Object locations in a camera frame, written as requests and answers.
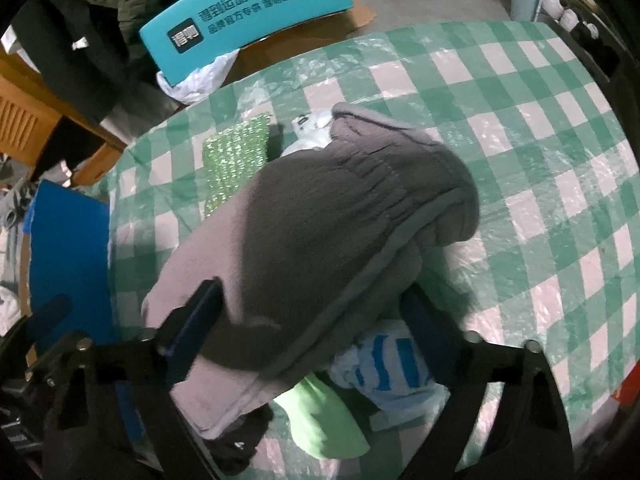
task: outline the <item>gray fleece blanket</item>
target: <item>gray fleece blanket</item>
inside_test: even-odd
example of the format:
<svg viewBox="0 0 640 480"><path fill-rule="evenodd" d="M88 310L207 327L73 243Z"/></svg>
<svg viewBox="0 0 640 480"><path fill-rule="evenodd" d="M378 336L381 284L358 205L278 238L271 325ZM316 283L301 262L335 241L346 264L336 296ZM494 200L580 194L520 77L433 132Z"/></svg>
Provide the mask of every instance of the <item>gray fleece blanket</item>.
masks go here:
<svg viewBox="0 0 640 480"><path fill-rule="evenodd" d="M225 309L174 400L203 438L324 365L418 277L421 250L470 238L462 161L408 124L334 107L332 142L262 168L168 259L145 298L159 326L203 280Z"/></svg>

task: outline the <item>red object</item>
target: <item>red object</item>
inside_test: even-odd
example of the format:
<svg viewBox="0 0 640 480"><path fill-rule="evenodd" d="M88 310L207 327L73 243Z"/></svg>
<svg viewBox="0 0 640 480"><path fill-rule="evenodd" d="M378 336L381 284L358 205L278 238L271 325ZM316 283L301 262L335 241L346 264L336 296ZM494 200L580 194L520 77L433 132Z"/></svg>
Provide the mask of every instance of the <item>red object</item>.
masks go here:
<svg viewBox="0 0 640 480"><path fill-rule="evenodd" d="M636 363L631 373L622 381L611 397L616 399L620 406L628 408L636 400L638 392L640 392L640 362Z"/></svg>

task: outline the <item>plastic sheet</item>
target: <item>plastic sheet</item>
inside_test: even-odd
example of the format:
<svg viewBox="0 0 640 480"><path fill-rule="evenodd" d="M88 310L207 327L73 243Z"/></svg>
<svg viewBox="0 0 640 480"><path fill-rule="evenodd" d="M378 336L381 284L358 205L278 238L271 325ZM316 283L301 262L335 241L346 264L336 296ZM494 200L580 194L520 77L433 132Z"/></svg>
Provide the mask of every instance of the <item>plastic sheet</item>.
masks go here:
<svg viewBox="0 0 640 480"><path fill-rule="evenodd" d="M481 198L478 232L423 254L420 284L488 341L540 341L578 428L640 357L640 176L600 89L538 23L419 25L348 40L221 88L140 139L105 181L121 319L135 319L158 262L200 222L206 186L191 154L204 138L268 112L284 148L296 140L296 117L344 100L414 124L468 165ZM150 160L150 145L171 148ZM145 258L155 251L151 265L134 240L146 244ZM135 277L124 273L132 268ZM499 394L488 389L462 463L479 456ZM366 433L369 453L342 462L297 449L275 406L252 468L237 478L397 478L446 398L434 396L419 420Z"/></svg>
<svg viewBox="0 0 640 480"><path fill-rule="evenodd" d="M192 105L206 99L222 86L226 76L238 57L239 49L218 56L213 63L191 72L183 81L171 86L162 72L156 74L156 81L169 97L185 105Z"/></svg>

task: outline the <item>blue board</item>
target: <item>blue board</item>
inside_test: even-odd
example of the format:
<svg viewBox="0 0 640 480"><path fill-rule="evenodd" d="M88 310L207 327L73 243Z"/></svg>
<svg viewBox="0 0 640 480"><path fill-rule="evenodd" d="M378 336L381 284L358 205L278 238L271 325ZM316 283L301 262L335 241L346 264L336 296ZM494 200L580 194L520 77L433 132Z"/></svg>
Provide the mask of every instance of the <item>blue board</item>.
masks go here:
<svg viewBox="0 0 640 480"><path fill-rule="evenodd" d="M116 341L107 274L109 206L43 181L31 204L29 289L36 312L57 294L73 310L36 349L42 354L69 330L83 330L98 344Z"/></svg>
<svg viewBox="0 0 640 480"><path fill-rule="evenodd" d="M140 36L171 85L273 32L353 7L352 0L180 0Z"/></svg>

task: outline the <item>light green cloth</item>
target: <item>light green cloth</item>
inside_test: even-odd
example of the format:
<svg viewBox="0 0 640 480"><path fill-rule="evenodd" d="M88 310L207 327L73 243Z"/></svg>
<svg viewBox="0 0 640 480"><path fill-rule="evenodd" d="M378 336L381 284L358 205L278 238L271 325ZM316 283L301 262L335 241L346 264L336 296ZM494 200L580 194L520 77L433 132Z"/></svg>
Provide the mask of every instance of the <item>light green cloth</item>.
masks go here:
<svg viewBox="0 0 640 480"><path fill-rule="evenodd" d="M232 196L267 163L269 114L215 133L202 144L202 163L207 169L209 197L205 216Z"/></svg>
<svg viewBox="0 0 640 480"><path fill-rule="evenodd" d="M356 458L369 443L342 399L314 374L274 399L289 416L293 442L314 458Z"/></svg>

